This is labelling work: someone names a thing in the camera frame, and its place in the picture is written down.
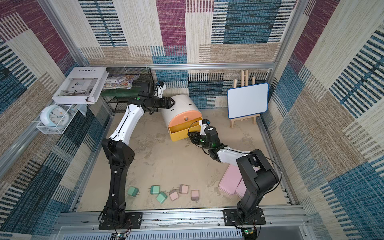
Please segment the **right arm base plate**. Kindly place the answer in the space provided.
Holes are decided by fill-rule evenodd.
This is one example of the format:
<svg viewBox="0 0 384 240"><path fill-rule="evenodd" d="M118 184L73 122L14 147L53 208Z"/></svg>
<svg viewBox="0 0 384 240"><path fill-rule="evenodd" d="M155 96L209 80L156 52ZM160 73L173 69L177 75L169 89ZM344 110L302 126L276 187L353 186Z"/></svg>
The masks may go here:
<svg viewBox="0 0 384 240"><path fill-rule="evenodd" d="M264 212L260 208L255 208L250 214L240 213L238 209L224 209L223 216L225 226L241 227L266 224Z"/></svg>

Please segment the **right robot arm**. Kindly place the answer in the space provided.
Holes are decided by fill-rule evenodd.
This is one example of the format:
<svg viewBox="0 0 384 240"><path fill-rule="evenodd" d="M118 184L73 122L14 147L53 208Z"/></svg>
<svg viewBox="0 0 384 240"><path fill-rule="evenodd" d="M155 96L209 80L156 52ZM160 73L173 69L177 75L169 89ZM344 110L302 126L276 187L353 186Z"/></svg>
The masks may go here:
<svg viewBox="0 0 384 240"><path fill-rule="evenodd" d="M281 177L260 150L244 152L232 149L221 143L215 128L212 127L211 130L212 134L191 132L188 137L194 145L207 150L213 160L228 163L240 171L246 191L237 203L237 216L233 220L242 224L260 223L262 212L259 203L280 183Z"/></svg>

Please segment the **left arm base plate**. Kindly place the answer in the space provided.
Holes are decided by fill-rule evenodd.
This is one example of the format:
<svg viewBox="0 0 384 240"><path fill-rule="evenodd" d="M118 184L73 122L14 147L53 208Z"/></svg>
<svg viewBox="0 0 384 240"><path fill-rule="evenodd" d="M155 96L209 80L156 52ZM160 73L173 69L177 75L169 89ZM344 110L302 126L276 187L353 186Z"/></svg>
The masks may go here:
<svg viewBox="0 0 384 240"><path fill-rule="evenodd" d="M136 230L141 227L143 212L119 213L108 217L106 213L99 215L99 230Z"/></svg>

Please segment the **white round drawer cabinet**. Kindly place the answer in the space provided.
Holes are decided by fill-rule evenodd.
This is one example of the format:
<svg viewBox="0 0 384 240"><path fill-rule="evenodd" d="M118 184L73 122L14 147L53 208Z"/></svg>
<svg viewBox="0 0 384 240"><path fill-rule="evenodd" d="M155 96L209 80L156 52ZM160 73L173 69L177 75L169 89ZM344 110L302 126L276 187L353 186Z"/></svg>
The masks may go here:
<svg viewBox="0 0 384 240"><path fill-rule="evenodd" d="M188 95L176 95L172 98L176 101L176 104L171 109L161 109L161 113L167 127L171 117L174 117L176 114L192 110L199 111Z"/></svg>

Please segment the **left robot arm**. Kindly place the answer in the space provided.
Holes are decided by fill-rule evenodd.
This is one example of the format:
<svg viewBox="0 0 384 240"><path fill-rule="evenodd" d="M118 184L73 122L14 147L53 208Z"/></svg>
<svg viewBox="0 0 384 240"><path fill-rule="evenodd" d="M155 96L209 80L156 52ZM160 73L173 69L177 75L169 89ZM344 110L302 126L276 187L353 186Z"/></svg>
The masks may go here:
<svg viewBox="0 0 384 240"><path fill-rule="evenodd" d="M126 216L125 187L130 164L135 152L129 147L131 135L145 112L170 109L175 105L171 97L133 97L129 99L125 114L118 127L108 139L102 140L102 147L111 170L108 200L99 216L99 229L123 229L128 224Z"/></svg>

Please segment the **yellow drawer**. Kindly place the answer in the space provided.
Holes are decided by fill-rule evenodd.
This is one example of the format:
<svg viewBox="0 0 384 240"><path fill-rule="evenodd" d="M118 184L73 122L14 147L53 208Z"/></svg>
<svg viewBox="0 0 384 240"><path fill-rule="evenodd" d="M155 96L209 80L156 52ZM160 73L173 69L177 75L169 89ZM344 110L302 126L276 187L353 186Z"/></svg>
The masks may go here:
<svg viewBox="0 0 384 240"><path fill-rule="evenodd" d="M171 140L173 142L177 142L179 140L188 138L188 132L200 132L201 127L199 122L200 121L190 121L168 128Z"/></svg>

